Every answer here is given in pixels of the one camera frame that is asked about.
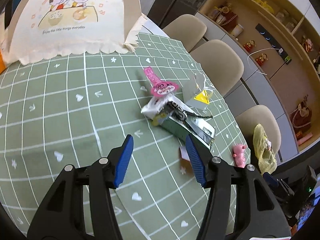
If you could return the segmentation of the small red flower bag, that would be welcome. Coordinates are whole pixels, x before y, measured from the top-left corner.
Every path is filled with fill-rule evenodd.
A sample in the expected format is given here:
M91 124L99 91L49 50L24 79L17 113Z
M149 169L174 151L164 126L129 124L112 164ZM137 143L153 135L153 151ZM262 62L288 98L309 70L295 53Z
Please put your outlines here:
M231 32L238 23L238 16L233 12L232 3L226 2L217 8L218 14L214 21L225 31Z

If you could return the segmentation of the green grid tablecloth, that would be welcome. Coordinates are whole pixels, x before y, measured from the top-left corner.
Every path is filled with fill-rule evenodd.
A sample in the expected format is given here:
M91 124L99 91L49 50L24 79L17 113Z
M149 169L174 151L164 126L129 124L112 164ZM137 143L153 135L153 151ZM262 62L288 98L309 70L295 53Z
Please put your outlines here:
M145 67L179 86L203 70L181 42L138 37L133 53L15 62L1 74L1 203L22 233L66 165L91 165L130 134L133 155L111 191L123 238L196 238L209 190L181 159L182 140L141 109L151 99Z

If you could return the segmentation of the white yellow toy cart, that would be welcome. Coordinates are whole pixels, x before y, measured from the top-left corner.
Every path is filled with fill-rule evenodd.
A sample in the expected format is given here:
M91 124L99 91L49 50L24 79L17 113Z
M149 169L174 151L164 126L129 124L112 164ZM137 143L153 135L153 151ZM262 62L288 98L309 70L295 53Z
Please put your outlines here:
M213 86L206 86L206 77L201 73L194 73L183 85L183 102L189 106L205 110L213 96Z

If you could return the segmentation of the pink caterpillar toy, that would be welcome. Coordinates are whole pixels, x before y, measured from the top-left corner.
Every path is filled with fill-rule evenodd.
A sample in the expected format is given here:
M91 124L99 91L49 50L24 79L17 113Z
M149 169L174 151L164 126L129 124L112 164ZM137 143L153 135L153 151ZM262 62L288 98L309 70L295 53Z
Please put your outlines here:
M233 146L233 159L236 167L244 168L246 166L245 151L247 146L236 144Z

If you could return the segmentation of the green silver snack bag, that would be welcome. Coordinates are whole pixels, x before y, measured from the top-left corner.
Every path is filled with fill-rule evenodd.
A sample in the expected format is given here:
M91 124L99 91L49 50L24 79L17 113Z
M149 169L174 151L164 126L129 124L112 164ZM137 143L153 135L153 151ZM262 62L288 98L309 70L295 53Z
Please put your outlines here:
M182 141L186 140L187 135L193 134L213 151L215 128L207 122L212 117L196 114L176 96L154 96L143 106L141 113L152 120L153 126L161 126Z

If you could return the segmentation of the middle beige dining chair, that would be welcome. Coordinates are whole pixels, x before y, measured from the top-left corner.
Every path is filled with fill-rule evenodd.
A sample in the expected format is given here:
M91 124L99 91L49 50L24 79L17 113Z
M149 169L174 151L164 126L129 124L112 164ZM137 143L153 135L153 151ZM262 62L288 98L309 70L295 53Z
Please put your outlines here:
M210 40L190 52L211 83L225 96L241 79L244 64L237 53L221 40Z

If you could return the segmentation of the top shelf fortune figurine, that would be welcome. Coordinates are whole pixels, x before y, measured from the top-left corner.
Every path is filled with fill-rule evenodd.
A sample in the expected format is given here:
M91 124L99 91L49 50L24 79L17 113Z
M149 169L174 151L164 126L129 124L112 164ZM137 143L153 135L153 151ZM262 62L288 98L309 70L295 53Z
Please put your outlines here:
M302 36L302 47L306 51L306 53L310 53L313 51L313 42L305 35Z

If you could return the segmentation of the near beige dining chair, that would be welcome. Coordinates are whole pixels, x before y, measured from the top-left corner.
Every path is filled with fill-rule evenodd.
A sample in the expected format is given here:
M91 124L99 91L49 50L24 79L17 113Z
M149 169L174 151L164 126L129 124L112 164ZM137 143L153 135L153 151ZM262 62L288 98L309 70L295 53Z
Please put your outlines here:
M258 124L264 128L267 138L271 142L272 150L278 153L281 146L281 133L276 119L268 107L256 105L235 117L242 135L248 146L252 149L253 132Z

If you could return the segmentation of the red flower gift bag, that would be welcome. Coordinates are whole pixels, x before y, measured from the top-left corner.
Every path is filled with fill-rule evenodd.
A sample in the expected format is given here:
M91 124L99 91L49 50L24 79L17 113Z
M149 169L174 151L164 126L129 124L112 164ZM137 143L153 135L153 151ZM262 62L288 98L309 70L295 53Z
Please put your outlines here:
M291 124L296 137L301 136L311 128L312 110L308 106L308 95L297 105L296 109L290 113Z

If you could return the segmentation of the red fortune figurine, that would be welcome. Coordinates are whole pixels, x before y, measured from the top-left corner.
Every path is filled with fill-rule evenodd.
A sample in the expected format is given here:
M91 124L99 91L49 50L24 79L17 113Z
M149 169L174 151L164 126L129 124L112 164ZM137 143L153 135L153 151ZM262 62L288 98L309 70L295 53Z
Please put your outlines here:
M256 47L255 41L254 40L250 40L250 41L246 42L243 45L243 47L248 53L250 53Z
M268 61L268 57L267 54L262 53L260 56L258 56L257 58L255 58L256 63L262 67L263 64L265 64Z

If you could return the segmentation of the yellow toy on shelf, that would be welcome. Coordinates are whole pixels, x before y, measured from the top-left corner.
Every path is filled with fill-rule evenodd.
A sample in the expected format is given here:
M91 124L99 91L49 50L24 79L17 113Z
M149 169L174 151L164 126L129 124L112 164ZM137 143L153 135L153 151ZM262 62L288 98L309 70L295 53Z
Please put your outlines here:
M262 1L262 0L253 0L253 1L258 3L261 7L263 7L268 12L274 14L274 9L270 5L268 5L266 1Z

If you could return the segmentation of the white lidded cup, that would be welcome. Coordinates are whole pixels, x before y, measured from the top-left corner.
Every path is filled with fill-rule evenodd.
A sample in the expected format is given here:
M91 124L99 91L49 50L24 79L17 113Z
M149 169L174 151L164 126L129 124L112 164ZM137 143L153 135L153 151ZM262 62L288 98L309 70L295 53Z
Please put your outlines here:
M234 29L231 32L231 35L235 38L237 38L242 32L244 31L244 28L242 25L237 24Z

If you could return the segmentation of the right red fortune figurine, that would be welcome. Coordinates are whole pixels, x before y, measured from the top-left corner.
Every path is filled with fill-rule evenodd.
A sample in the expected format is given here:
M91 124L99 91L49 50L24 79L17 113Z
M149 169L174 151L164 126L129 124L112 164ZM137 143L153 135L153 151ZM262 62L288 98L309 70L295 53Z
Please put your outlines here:
M257 58L255 58L256 63L262 67L263 64L265 64L268 61L268 57L267 54L262 53L260 56L258 56Z

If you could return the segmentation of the orange tissue box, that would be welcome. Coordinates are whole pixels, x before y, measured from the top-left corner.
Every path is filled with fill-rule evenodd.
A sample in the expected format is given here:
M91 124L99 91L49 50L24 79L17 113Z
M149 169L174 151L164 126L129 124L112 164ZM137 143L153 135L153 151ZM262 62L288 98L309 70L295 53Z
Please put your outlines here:
M5 70L7 69L4 61L3 61L3 57L2 54L0 52L0 74L2 74Z

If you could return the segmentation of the far beige dining chair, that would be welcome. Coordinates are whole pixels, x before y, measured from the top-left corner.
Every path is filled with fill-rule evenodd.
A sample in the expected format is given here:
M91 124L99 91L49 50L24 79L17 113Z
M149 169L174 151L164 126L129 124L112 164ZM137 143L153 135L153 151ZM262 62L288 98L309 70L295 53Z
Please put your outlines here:
M184 48L190 52L203 38L207 26L194 15L184 14L164 27L163 31L170 38L181 41Z

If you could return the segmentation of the yellow trash bag liner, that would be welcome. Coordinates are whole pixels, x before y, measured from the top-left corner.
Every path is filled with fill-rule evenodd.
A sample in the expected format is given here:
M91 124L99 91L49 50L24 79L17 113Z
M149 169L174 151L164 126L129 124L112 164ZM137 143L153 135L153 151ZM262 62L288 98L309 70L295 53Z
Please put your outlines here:
M257 124L253 131L253 148L261 174L272 174L277 168L276 155L272 150L266 132L261 124Z

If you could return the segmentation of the pink box on shelf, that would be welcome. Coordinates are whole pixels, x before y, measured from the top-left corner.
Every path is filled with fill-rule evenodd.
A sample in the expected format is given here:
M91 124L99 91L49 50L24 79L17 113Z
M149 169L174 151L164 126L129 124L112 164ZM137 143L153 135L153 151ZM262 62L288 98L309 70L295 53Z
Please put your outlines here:
M304 144L306 141L311 139L312 136L313 136L312 132L308 133L307 135L305 135L304 137L302 137L301 139L298 140L298 145L300 146L300 145Z

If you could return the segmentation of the black wall power strip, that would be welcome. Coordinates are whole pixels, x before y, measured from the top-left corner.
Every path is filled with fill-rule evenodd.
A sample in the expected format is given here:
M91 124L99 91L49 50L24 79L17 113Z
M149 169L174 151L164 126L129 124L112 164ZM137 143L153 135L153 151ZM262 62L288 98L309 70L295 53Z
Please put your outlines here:
M283 59L285 64L289 64L292 59L284 50L283 46L260 24L258 23L255 29L269 42L272 48L278 51L278 55Z

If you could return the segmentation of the left red fortune figurine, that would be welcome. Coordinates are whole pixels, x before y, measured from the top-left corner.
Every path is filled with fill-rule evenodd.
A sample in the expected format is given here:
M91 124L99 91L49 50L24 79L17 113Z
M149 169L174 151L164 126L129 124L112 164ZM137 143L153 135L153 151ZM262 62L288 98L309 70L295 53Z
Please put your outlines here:
M246 42L243 45L243 47L248 53L250 53L256 47L255 41L254 40L250 40L250 41Z

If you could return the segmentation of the cream mesh food cover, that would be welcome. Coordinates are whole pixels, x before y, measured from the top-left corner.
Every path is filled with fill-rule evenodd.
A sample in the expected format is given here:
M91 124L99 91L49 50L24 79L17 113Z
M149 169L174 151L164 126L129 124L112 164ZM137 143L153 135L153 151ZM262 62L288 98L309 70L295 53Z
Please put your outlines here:
M146 22L140 0L21 0L5 31L5 64L82 53L125 54Z

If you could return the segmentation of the beige dining chair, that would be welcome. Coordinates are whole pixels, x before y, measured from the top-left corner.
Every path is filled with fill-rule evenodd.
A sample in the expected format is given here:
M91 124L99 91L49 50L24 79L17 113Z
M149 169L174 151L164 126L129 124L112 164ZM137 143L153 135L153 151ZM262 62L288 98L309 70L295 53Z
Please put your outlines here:
M211 83L225 96L241 79L244 64L237 53L221 40L210 40L190 52Z
M194 15L184 14L164 27L163 31L170 38L181 41L184 48L190 52L203 38L207 26Z
M268 107L256 105L235 117L242 135L248 146L252 149L253 132L258 124L264 128L267 138L271 142L272 150L278 153L281 146L281 133L276 119Z

